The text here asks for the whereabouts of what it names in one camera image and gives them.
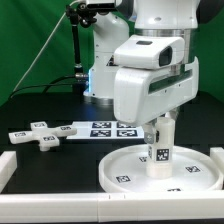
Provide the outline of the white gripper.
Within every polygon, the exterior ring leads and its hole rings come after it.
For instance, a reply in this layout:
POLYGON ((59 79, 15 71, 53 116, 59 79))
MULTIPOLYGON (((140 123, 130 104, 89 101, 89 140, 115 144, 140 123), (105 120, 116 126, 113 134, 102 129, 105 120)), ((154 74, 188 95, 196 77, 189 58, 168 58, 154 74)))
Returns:
POLYGON ((156 140, 155 123, 150 121, 166 112, 166 118, 176 121, 178 112, 172 109, 197 94, 197 61, 186 64, 179 75, 171 74, 171 68, 184 56, 185 40, 181 37, 139 35, 131 36, 114 53, 119 66, 114 81, 115 118, 125 124, 144 124, 147 144, 156 140))

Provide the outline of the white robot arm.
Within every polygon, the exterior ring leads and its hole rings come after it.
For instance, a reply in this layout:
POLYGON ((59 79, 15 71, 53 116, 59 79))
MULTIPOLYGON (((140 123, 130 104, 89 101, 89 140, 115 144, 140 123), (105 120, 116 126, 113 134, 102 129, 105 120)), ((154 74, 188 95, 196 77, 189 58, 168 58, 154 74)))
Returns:
POLYGON ((224 9, 224 0, 86 0, 86 6, 96 14, 86 95, 111 99, 115 118, 141 126, 153 144, 159 119, 197 94, 192 33, 224 9))

